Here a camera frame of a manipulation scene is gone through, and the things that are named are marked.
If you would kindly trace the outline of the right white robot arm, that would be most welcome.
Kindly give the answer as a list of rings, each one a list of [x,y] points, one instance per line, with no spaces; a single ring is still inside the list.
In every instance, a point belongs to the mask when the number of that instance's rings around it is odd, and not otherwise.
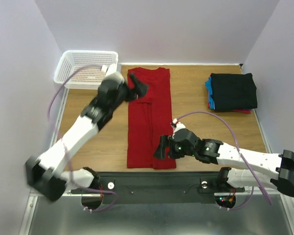
[[[178,128],[171,136],[160,137],[154,157],[163,160],[166,156],[172,159],[192,156],[205,164],[230,166],[216,178],[216,187],[221,191],[231,187],[264,187],[294,198],[294,152],[290,150],[274,154],[237,149],[218,140],[200,139],[192,131]]]

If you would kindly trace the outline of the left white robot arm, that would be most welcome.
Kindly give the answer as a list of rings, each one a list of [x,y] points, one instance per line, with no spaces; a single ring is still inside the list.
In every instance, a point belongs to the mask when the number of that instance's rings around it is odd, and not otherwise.
[[[144,97],[148,85],[130,74],[129,87],[119,72],[108,75],[98,87],[97,95],[82,110],[72,127],[52,147],[38,157],[30,157],[24,167],[27,184],[49,201],[58,200],[68,187],[62,175],[78,150],[112,119],[123,103]]]

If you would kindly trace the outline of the red t-shirt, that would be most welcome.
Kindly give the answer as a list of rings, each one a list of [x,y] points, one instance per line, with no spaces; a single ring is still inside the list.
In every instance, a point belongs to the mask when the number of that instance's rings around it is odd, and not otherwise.
[[[148,85],[147,94],[128,105],[128,168],[175,169],[175,160],[165,155],[163,160],[153,156],[161,135],[172,134],[172,101],[170,70],[159,67],[129,69]]]

